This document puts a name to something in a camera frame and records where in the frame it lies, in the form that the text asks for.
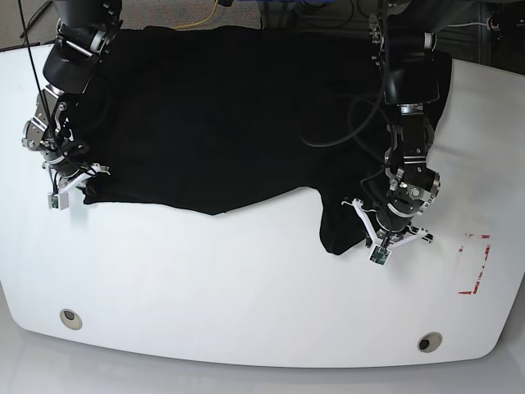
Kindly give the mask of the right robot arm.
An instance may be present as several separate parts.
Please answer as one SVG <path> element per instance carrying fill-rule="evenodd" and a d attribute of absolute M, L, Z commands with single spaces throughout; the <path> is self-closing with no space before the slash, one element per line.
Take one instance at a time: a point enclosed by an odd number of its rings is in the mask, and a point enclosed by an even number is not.
<path fill-rule="evenodd" d="M 78 103 L 108 53 L 122 20 L 121 1 L 54 1 L 59 15 L 57 37 L 43 67 L 48 82 L 38 87 L 36 111 L 26 123 L 22 145 L 39 152 L 52 181 L 52 206 L 70 189 L 84 189 L 88 180 L 109 169 L 81 157 L 89 146 L 75 137 L 67 113 Z"/>

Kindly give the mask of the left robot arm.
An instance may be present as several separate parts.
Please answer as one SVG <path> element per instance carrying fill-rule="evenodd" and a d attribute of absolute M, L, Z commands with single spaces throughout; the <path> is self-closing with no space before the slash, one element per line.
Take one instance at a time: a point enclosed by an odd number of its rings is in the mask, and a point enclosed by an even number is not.
<path fill-rule="evenodd" d="M 372 118 L 383 112 L 381 102 L 399 109 L 401 123 L 387 126 L 390 147 L 378 171 L 387 177 L 389 185 L 382 195 L 366 193 L 375 217 L 368 216 L 361 200 L 350 201 L 356 215 L 353 223 L 365 231 L 351 237 L 341 236 L 323 218 L 320 237 L 328 252 L 341 255 L 366 241 L 368 247 L 386 253 L 405 241 L 432 240 L 427 231 L 413 227 L 412 220 L 434 202 L 441 187 L 439 173 L 427 165 L 434 130 L 425 113 L 426 105 L 441 97 L 434 54 L 436 36 L 471 5 L 469 1 L 412 1 L 403 11 L 394 13 L 383 1 L 381 10 L 369 16 L 370 35 L 379 47 L 382 78 L 372 110 L 359 126 L 351 126 L 337 140 L 301 140 L 313 148 L 333 148 L 356 140 Z"/>

